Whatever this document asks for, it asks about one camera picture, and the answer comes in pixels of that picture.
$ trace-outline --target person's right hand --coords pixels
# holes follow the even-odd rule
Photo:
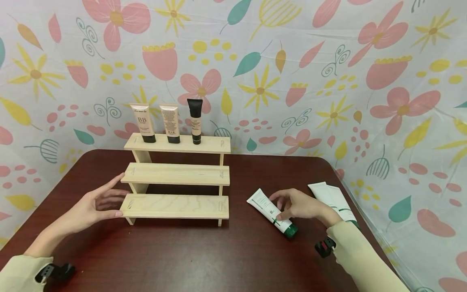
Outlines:
[[[278,199],[277,208],[279,210],[284,207],[284,211],[276,218],[280,221],[291,217],[317,218],[327,228],[342,221],[339,214],[331,207],[297,189],[277,191],[269,199],[271,201]]]

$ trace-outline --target wooden display stand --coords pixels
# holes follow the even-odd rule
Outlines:
[[[229,137],[203,136],[200,145],[191,135],[180,135],[179,144],[171,144],[167,136],[156,134],[156,143],[145,143],[140,133],[133,133],[125,144],[136,162],[128,165],[122,183],[133,193],[126,195],[120,210],[130,225],[136,218],[229,219],[228,197],[222,187],[230,185],[229,167],[224,154],[230,154]],[[220,154],[219,165],[152,163],[149,151]],[[149,184],[218,185],[219,196],[146,194]]]

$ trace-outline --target wood grain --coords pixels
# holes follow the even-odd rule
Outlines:
[[[151,153],[155,163],[219,164],[219,155]],[[86,192],[124,171],[134,158],[125,150],[93,150],[81,157],[32,216],[0,251],[0,268],[23,253],[37,234],[69,210]],[[357,292],[333,256],[322,259],[313,246],[325,238],[316,220],[292,219],[298,227],[288,240],[246,200],[261,188],[267,195],[325,181],[337,186],[382,259],[389,263],[332,167],[317,157],[225,155],[230,166],[230,218],[215,220],[125,219],[101,222],[69,236],[55,263],[76,265],[67,283],[53,281],[46,292]],[[128,184],[116,188],[129,190]],[[218,187],[151,185],[150,193],[218,195]]]

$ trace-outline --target sleeve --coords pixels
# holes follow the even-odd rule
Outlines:
[[[327,234],[336,242],[337,262],[361,292],[409,292],[354,224],[340,222],[330,227]]]
[[[52,257],[12,257],[0,271],[0,291],[42,292],[45,281],[43,283],[38,283],[34,278],[42,268],[52,261]]]

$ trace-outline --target dark red table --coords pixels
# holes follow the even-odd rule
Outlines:
[[[151,153],[155,163],[217,164],[218,155]],[[94,150],[83,155],[28,221],[0,251],[0,268],[23,253],[37,234],[72,207],[84,193],[123,172],[134,158],[130,151]],[[55,263],[70,262],[77,273],[68,283],[49,282],[45,291],[70,292],[259,292],[357,291],[334,256],[322,259],[314,244],[325,237],[316,220],[293,219],[298,233],[289,241],[246,203],[258,188],[274,191],[325,181],[345,189],[331,166],[317,157],[228,155],[230,219],[125,219],[101,222],[67,238],[55,252]],[[116,187],[129,190],[128,185]],[[148,193],[212,194],[217,187],[151,185]],[[362,233],[389,261],[359,215]]]

